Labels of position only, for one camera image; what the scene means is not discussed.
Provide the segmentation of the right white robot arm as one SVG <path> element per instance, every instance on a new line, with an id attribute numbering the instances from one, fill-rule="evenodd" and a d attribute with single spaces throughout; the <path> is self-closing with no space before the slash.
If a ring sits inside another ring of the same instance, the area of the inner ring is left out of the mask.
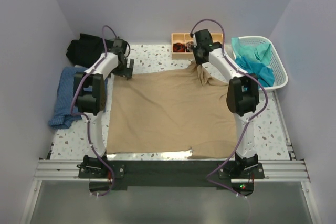
<path id="1" fill-rule="evenodd" d="M 234 114 L 239 137 L 235 148 L 234 173 L 239 178 L 246 178 L 258 164 L 252 116 L 259 104 L 259 86 L 228 56 L 221 43 L 213 41 L 207 29 L 197 31 L 191 37 L 196 63 L 210 63 L 228 81 L 226 103 Z"/>

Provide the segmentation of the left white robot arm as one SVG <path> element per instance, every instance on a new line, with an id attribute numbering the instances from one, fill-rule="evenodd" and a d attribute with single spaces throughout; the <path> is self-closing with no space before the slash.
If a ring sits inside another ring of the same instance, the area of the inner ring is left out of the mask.
<path id="1" fill-rule="evenodd" d="M 126 53 L 130 52 L 130 45 L 121 38 L 113 41 L 111 48 L 103 41 L 104 52 L 99 59 L 84 72 L 76 72 L 74 76 L 74 95 L 71 109 L 75 106 L 79 115 L 87 126 L 87 138 L 90 158 L 102 158 L 106 153 L 102 135 L 102 116 L 106 107 L 107 93 L 105 81 L 110 75 L 131 79 L 133 75 L 134 60 L 128 59 Z"/>

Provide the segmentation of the beige t shirt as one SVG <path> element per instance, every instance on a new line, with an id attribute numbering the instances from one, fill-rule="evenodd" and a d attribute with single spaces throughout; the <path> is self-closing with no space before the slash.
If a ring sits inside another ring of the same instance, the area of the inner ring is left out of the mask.
<path id="1" fill-rule="evenodd" d="M 237 144 L 228 84 L 191 63 L 185 69 L 115 77 L 107 153 L 191 151 L 225 158 Z"/>

